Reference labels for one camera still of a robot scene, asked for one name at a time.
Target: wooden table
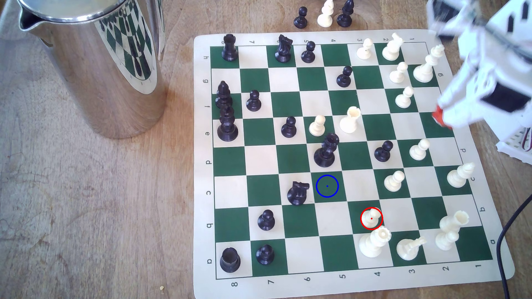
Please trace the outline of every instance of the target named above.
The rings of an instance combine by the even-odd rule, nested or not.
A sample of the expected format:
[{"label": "wooden table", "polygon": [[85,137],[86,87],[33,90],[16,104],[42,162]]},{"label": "wooden table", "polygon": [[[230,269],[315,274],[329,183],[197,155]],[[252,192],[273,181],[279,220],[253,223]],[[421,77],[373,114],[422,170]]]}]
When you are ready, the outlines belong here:
[{"label": "wooden table", "polygon": [[[426,28],[424,0],[355,2],[350,30]],[[485,16],[502,2],[483,1]],[[193,298],[193,39],[296,31],[292,20],[302,5],[310,12],[306,31],[342,30],[318,27],[322,0],[164,1],[168,107],[147,133],[110,140],[84,123],[40,41],[18,30],[18,5],[9,0],[0,19],[0,298]],[[455,73],[456,41],[446,54]],[[532,193],[532,167],[498,153],[484,122],[471,130],[506,223]],[[516,264],[509,281],[515,298],[532,297],[531,219],[528,207],[506,236]],[[357,296],[503,294],[493,282]]]}]

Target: red circle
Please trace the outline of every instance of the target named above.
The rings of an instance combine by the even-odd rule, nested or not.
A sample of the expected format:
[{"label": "red circle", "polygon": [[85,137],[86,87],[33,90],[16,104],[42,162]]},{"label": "red circle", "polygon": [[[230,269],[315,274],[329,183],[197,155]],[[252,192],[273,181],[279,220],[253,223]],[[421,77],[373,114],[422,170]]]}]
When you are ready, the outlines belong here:
[{"label": "red circle", "polygon": [[[362,223],[362,214],[363,214],[365,211],[369,210],[369,209],[375,209],[375,210],[379,211],[379,213],[380,213],[380,224],[377,225],[377,227],[375,227],[375,228],[367,228],[367,227]],[[365,209],[364,211],[362,211],[362,213],[360,214],[360,224],[362,224],[362,226],[364,226],[365,229],[369,229],[369,230],[377,229],[377,228],[379,228],[381,225],[383,225],[383,213],[381,212],[380,209],[378,209],[378,208],[376,208],[376,207],[374,207],[374,206],[371,206],[371,207]]]}]

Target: stainless steel pitcher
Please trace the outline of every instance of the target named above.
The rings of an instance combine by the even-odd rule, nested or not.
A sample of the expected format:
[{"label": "stainless steel pitcher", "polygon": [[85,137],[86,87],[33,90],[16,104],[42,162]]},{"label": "stainless steel pitcher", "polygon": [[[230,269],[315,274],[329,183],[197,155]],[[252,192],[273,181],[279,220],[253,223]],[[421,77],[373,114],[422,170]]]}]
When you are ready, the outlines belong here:
[{"label": "stainless steel pitcher", "polygon": [[40,38],[92,129],[110,138],[148,130],[167,89],[161,0],[18,0],[20,29]]}]

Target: blue circle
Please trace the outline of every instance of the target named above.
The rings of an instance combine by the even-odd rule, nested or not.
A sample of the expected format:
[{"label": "blue circle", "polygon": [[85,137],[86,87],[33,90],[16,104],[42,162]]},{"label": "blue circle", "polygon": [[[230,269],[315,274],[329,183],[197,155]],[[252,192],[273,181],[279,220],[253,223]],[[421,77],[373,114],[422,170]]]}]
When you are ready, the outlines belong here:
[{"label": "blue circle", "polygon": [[[334,192],[334,194],[332,194],[331,196],[325,196],[325,195],[321,194],[320,191],[318,190],[318,182],[319,182],[319,181],[321,180],[321,178],[323,178],[323,177],[332,177],[332,178],[336,181],[336,192]],[[339,189],[340,189],[340,183],[338,183],[338,180],[337,180],[335,177],[331,176],[331,175],[323,175],[323,176],[321,176],[321,177],[316,181],[316,192],[318,192],[319,195],[321,195],[321,196],[323,196],[323,197],[325,197],[325,198],[329,198],[329,197],[333,197],[333,196],[335,196],[336,193],[338,193],[338,190],[339,190]]]}]

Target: black cable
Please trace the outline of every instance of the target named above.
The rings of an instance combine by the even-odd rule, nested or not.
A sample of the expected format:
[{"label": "black cable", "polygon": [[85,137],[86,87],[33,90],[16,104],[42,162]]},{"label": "black cable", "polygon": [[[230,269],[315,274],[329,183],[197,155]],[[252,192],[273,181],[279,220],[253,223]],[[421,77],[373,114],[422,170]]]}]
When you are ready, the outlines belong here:
[{"label": "black cable", "polygon": [[506,275],[504,274],[504,269],[502,268],[502,260],[501,260],[501,244],[502,244],[502,238],[514,222],[514,220],[519,216],[521,211],[532,201],[532,194],[525,200],[521,206],[516,210],[516,212],[510,217],[510,220],[506,223],[506,225],[502,228],[502,232],[499,235],[499,239],[497,240],[497,264],[499,266],[499,271],[501,272],[501,278],[502,278],[502,289],[504,291],[504,298],[510,299],[510,293],[508,292],[508,282],[506,281]]}]

